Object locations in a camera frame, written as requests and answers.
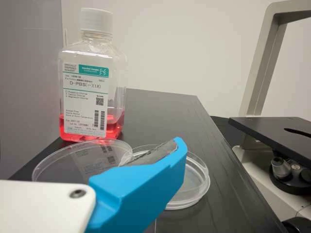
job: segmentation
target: qr code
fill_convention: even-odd
[[[107,159],[108,159],[108,162],[109,162],[110,164],[115,164],[115,163],[116,163],[116,159],[115,159],[115,157],[113,157],[113,156],[109,156],[109,157],[107,157]]]
[[[96,105],[103,106],[104,105],[104,99],[96,97]]]

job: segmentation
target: petri dish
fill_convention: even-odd
[[[138,156],[153,149],[149,144],[133,149],[133,156]],[[210,178],[206,164],[194,153],[188,151],[184,182],[174,197],[166,205],[166,210],[180,210],[196,204],[208,191]]]
[[[33,181],[85,183],[123,157],[132,156],[132,148],[117,139],[97,139],[64,147],[46,157],[34,169]]]

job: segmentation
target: red liquid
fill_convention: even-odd
[[[107,130],[106,130],[106,137],[105,138],[117,138],[121,133],[124,124],[124,111],[122,112],[120,118],[114,124],[109,124],[109,122],[115,122],[113,120],[113,115],[107,116]],[[79,135],[79,134],[72,134],[72,133],[65,133],[64,132],[64,115],[61,114],[59,116],[59,132],[60,137],[65,141],[73,141],[73,142],[83,142],[87,140],[94,140],[94,139],[101,139],[101,137],[95,136],[87,136],[87,135]]]

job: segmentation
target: bottle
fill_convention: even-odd
[[[60,137],[117,138],[124,123],[126,56],[112,45],[112,13],[82,8],[82,40],[59,52]]]

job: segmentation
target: black tabletop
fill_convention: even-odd
[[[157,220],[157,233],[287,232],[196,96],[127,90],[119,139],[134,148],[176,136],[206,163],[211,185],[196,205],[164,211]],[[31,180],[37,163],[69,144],[55,140],[10,179]]]

